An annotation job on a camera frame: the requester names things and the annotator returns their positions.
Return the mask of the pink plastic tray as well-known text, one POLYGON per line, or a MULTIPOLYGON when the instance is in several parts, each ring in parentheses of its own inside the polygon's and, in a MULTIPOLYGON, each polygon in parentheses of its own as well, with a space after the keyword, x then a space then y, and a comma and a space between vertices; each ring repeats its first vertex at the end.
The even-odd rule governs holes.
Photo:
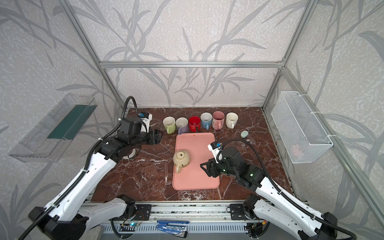
POLYGON ((210 160, 213 155, 208 145, 215 141, 213 133, 186 133, 176 137, 175 151, 187 151, 191 160, 179 173, 173 174, 173 188, 181 190, 216 189, 220 178, 209 177, 200 164, 210 160))

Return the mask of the beige teapot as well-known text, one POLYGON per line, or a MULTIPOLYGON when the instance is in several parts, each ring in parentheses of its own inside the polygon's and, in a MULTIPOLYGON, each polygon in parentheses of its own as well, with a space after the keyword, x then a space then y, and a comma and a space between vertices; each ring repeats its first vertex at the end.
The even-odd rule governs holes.
POLYGON ((175 166, 175 173, 178 174, 183 167, 186 167, 191 160, 191 156, 188 151, 177 151, 173 156, 173 163, 175 166))

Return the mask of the green mug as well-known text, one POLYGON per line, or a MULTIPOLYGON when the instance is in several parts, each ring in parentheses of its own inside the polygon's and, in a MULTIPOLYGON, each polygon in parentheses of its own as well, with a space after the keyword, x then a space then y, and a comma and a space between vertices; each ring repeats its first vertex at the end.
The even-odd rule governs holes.
POLYGON ((173 134, 176 131, 176 120, 174 117, 166 117, 163 120, 164 128, 168 135, 173 134))

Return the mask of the pink mug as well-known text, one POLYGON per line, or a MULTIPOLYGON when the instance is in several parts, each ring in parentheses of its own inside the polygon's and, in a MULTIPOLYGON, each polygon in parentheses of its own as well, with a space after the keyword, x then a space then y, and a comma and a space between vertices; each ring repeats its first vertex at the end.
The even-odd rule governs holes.
POLYGON ((221 111, 215 111, 213 113, 212 127, 215 130, 221 130, 224 126, 225 114, 221 111))

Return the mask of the white mug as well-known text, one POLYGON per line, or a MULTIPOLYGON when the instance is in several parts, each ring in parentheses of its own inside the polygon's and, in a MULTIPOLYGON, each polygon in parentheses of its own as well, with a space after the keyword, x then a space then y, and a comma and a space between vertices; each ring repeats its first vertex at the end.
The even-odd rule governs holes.
POLYGON ((237 124, 239 116, 236 113, 228 113, 226 115, 226 126, 229 129, 234 129, 237 124))

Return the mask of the red mug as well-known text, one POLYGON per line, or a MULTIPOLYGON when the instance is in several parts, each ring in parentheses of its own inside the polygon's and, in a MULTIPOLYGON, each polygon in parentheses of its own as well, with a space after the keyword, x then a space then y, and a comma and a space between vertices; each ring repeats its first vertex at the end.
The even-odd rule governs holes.
POLYGON ((192 133, 197 133, 201 128, 201 119, 197 116, 190 117, 189 128, 192 133))

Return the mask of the blue mug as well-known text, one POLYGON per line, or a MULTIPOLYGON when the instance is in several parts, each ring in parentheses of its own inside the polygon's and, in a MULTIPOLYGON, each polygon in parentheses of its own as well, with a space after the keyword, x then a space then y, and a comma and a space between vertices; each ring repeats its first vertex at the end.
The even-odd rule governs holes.
POLYGON ((202 113, 200 116, 200 119, 201 119, 201 127, 205 130, 209 130, 213 120, 212 114, 208 112, 202 113))

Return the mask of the purple mug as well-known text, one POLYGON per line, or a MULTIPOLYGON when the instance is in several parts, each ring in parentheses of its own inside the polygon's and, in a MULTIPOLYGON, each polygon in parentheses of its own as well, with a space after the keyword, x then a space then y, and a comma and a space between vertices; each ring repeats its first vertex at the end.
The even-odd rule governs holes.
POLYGON ((187 118, 181 117, 176 120, 178 135, 185 134, 189 129, 189 121, 187 118))

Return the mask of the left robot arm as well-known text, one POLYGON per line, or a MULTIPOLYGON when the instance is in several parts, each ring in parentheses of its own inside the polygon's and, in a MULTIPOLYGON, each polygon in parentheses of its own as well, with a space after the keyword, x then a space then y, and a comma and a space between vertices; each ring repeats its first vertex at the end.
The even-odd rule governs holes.
POLYGON ((29 213, 33 223, 19 238, 24 240, 38 227, 52 240, 78 240, 85 232, 109 219, 131 217, 134 202, 128 197, 115 198, 90 211, 80 208, 95 186, 124 156, 143 145, 161 142, 164 133, 151 129, 152 118, 148 112, 121 117, 119 124, 91 147, 85 166, 76 177, 45 207, 33 208, 29 213))

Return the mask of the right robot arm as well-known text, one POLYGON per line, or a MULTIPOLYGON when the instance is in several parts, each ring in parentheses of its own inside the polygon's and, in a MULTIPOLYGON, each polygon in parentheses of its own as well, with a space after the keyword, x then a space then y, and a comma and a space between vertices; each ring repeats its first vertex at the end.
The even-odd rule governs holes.
POLYGON ((335 240, 338 233, 348 235, 349 240, 357 239, 338 226, 334 215, 309 207, 282 189, 266 170, 247 164, 236 148, 212 143, 208 149, 214 157, 200 167, 209 177, 233 176, 240 186, 256 193, 243 203, 249 219, 266 220, 298 240, 335 240))

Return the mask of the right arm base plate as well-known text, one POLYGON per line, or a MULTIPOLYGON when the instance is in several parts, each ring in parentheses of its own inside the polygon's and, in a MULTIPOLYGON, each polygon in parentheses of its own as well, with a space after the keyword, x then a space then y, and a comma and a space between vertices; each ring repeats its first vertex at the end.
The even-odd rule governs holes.
POLYGON ((231 215, 231 220, 233 221, 248 220, 244 211, 243 204, 230 204, 226 210, 231 215))

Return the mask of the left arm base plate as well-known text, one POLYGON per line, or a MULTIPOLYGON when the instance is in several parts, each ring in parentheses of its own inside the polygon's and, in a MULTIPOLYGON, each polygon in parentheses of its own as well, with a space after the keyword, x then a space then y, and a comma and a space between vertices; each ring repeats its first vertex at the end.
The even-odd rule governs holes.
POLYGON ((139 204, 128 207, 127 219, 130 221, 148 221, 150 219, 152 205, 139 204))

